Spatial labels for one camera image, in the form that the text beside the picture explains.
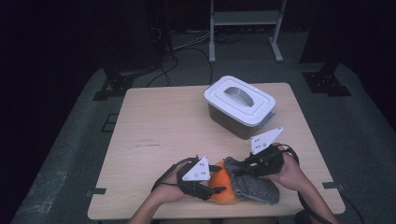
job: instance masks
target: storage box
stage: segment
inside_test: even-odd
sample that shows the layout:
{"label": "storage box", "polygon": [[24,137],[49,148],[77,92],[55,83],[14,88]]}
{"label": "storage box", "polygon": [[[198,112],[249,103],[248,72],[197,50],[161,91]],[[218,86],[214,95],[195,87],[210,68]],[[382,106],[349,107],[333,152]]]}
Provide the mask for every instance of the storage box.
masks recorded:
{"label": "storage box", "polygon": [[222,77],[204,95],[210,118],[242,139],[249,139],[275,115],[274,97],[236,77]]}

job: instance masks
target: lid handle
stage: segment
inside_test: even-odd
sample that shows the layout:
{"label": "lid handle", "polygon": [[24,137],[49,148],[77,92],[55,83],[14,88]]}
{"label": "lid handle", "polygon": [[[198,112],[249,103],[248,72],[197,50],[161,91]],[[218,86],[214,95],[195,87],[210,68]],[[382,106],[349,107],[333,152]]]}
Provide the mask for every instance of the lid handle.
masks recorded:
{"label": "lid handle", "polygon": [[237,87],[230,87],[224,91],[228,97],[230,97],[234,102],[241,105],[248,105],[252,107],[254,105],[253,99],[241,89]]}

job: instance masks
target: table top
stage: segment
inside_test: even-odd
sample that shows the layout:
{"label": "table top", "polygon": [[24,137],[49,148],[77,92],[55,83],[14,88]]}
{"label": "table top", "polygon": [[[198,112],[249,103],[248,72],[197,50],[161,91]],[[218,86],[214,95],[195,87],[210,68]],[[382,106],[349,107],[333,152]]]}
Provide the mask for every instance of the table top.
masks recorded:
{"label": "table top", "polygon": [[[277,142],[291,146],[301,168],[318,188],[335,214],[345,211],[303,112],[287,83],[252,86],[276,99],[275,118],[255,134],[283,126]],[[154,182],[174,163],[188,157],[207,156],[215,164],[227,156],[241,161],[250,152],[250,140],[242,140],[209,117],[204,90],[208,86],[130,89],[125,95],[88,211],[91,219],[130,218],[150,194]],[[154,218],[281,217],[302,210],[297,193],[278,185],[280,201],[269,205],[244,200],[219,205],[197,198],[163,204]]]}

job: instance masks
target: gray cloth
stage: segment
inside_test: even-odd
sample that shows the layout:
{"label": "gray cloth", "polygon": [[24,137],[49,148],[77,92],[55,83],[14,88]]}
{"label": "gray cloth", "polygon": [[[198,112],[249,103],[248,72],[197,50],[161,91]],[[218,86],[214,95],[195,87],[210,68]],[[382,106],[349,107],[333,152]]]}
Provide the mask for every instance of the gray cloth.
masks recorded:
{"label": "gray cloth", "polygon": [[240,199],[249,198],[269,204],[278,203],[279,189],[274,182],[248,174],[236,175],[246,166],[244,162],[232,157],[224,160],[224,168],[231,178],[235,195]]}

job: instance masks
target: container lid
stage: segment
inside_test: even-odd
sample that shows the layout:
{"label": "container lid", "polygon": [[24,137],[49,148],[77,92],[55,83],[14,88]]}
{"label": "container lid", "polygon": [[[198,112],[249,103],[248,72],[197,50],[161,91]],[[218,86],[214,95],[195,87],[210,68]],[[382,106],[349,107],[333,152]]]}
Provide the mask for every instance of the container lid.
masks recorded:
{"label": "container lid", "polygon": [[271,95],[237,79],[225,76],[205,90],[208,103],[248,127],[259,125],[274,108]]}

